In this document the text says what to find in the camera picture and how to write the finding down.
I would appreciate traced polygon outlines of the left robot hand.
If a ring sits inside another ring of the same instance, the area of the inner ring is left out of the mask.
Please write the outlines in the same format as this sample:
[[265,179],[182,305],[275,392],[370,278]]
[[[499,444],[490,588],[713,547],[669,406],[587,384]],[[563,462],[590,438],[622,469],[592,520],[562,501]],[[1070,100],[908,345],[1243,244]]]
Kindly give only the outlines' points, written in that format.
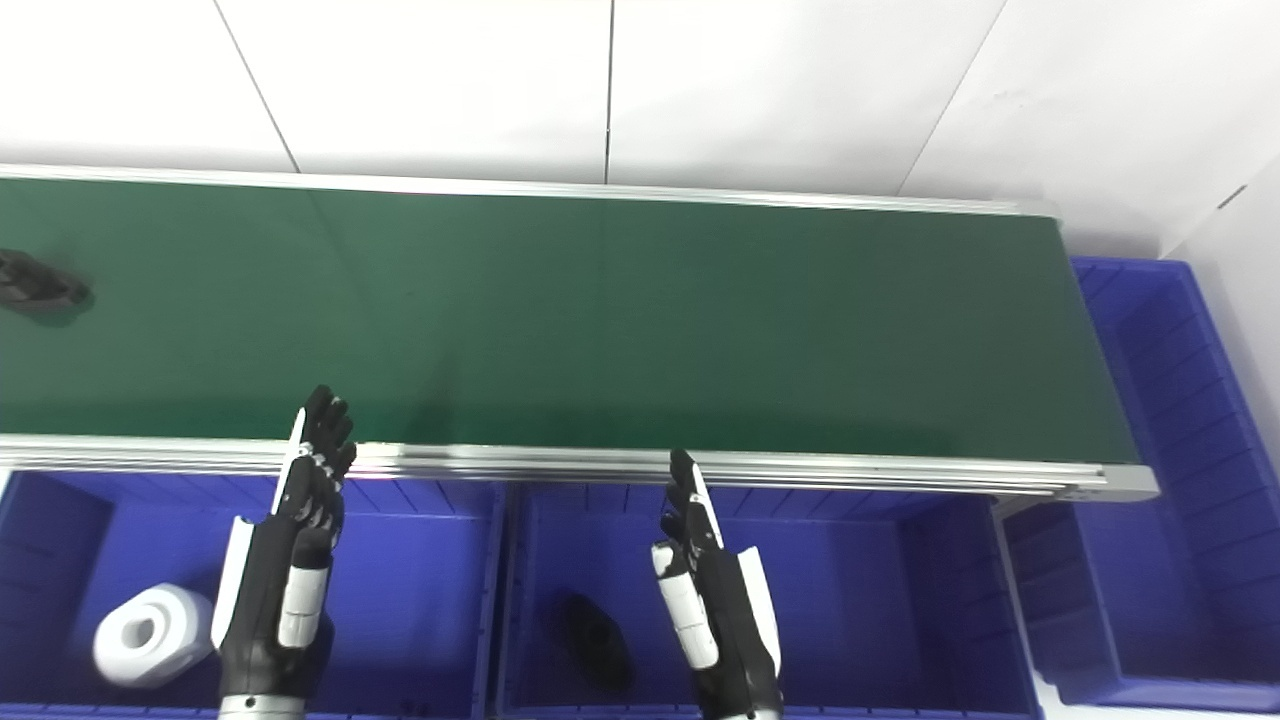
[[325,602],[352,429],[347,402],[317,386],[294,416],[268,512],[230,524],[210,630],[223,716],[300,719],[314,696],[334,635]]

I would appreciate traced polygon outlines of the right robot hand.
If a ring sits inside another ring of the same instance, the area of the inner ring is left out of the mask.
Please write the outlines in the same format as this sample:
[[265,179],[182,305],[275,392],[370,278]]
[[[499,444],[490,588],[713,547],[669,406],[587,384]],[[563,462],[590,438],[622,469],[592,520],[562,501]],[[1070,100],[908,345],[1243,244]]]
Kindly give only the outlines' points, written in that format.
[[780,719],[780,632],[756,547],[724,547],[700,466],[669,454],[669,511],[652,564],[704,719]]

